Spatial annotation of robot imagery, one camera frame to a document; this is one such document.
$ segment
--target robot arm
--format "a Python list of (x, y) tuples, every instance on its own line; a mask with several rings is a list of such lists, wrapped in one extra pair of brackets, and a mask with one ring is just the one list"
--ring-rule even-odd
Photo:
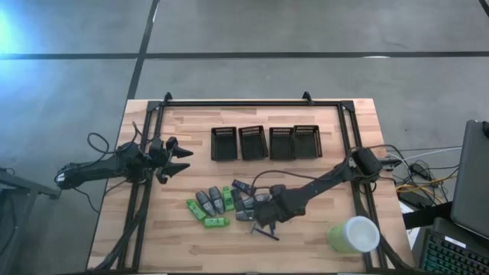
[(57, 174), (55, 181), (61, 189), (72, 189), (91, 180), (103, 180), (124, 176), (130, 183), (146, 179), (147, 172), (155, 169), (160, 183), (190, 166), (188, 163), (172, 163), (172, 157), (188, 157), (193, 153), (178, 147), (175, 137), (170, 137), (163, 147), (163, 141), (155, 138), (148, 154), (139, 150), (135, 142), (121, 145), (107, 160), (91, 163), (68, 163)]
[(347, 155), (333, 170), (300, 188), (287, 189), (285, 185), (270, 188), (272, 199), (256, 203), (254, 218), (261, 227), (273, 222), (286, 222), (306, 214), (307, 202), (346, 181), (374, 182), (379, 178), (381, 164), (368, 148), (359, 148)]

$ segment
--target wooden table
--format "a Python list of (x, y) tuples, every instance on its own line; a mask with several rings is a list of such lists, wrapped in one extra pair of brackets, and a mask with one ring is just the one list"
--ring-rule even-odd
[[(383, 144), (381, 127), (372, 99), (354, 99), (364, 146)], [(130, 100), (125, 109), (118, 144), (131, 140), (131, 122), (142, 129), (147, 100)], [(348, 123), (351, 144), (353, 134)], [(210, 129), (263, 125), (268, 139), (269, 127), (319, 125), (323, 157), (295, 161), (211, 161)], [(174, 136), (181, 147), (194, 155), (176, 162), (191, 167), (160, 185), (153, 181), (147, 217), (141, 272), (355, 272), (363, 271), (360, 254), (338, 254), (326, 242), (326, 231), (332, 225), (355, 215), (351, 187), (342, 183), (311, 200), (306, 215), (277, 224), (280, 241), (263, 235), (249, 234), (251, 223), (237, 222), (235, 212), (226, 212), (231, 220), (227, 228), (204, 229), (186, 207), (199, 190), (230, 186), (233, 179), (251, 183), (264, 170), (287, 170), (320, 176), (345, 157), (338, 112), (331, 107), (166, 107), (162, 127), (163, 139)], [(374, 151), (384, 157), (385, 149)], [(108, 188), (120, 182), (112, 179)], [(293, 188), (308, 183), (283, 174), (267, 174), (257, 186), (283, 183)], [(88, 267), (94, 267), (112, 249), (121, 236), (131, 186), (122, 185), (105, 196)], [(393, 249), (408, 263), (413, 257), (406, 236), (399, 202), (392, 182), (379, 180), (374, 193), (381, 232)], [(132, 259), (134, 238), (129, 244)]]

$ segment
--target green cup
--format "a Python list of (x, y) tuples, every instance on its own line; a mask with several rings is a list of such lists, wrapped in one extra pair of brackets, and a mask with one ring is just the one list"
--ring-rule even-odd
[(374, 250), (381, 239), (377, 226), (357, 216), (328, 230), (328, 244), (340, 253), (365, 253)]

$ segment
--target black plastic basket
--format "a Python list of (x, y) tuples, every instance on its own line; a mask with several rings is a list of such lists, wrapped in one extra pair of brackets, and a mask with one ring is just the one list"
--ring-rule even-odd
[(296, 158), (322, 157), (321, 137), (318, 125), (296, 125), (293, 127), (293, 147)]
[(268, 157), (267, 140), (263, 126), (239, 128), (239, 140), (243, 160), (263, 160)]
[(270, 159), (295, 159), (293, 152), (293, 128), (270, 127)]
[(237, 160), (236, 127), (211, 129), (211, 160)]

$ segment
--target gray floor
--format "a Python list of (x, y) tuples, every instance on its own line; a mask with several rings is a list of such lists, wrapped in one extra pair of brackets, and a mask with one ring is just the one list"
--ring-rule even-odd
[[(137, 53), (150, 6), (151, 0), (3, 1), (0, 53)], [(477, 0), (164, 0), (148, 52), (489, 50), (488, 26)], [(134, 65), (0, 60), (0, 167), (54, 186), (62, 165), (98, 156), (86, 144), (89, 132), (113, 145)], [(316, 98), (371, 97), (387, 143), (444, 147), (461, 144), (468, 119), (489, 118), (488, 67), (489, 58), (146, 60), (135, 97), (297, 98), (306, 90)], [(459, 154), (423, 160), (447, 166)], [(101, 182), (81, 189), (100, 205)], [(83, 270), (96, 219), (78, 193), (39, 199), (15, 273)]]

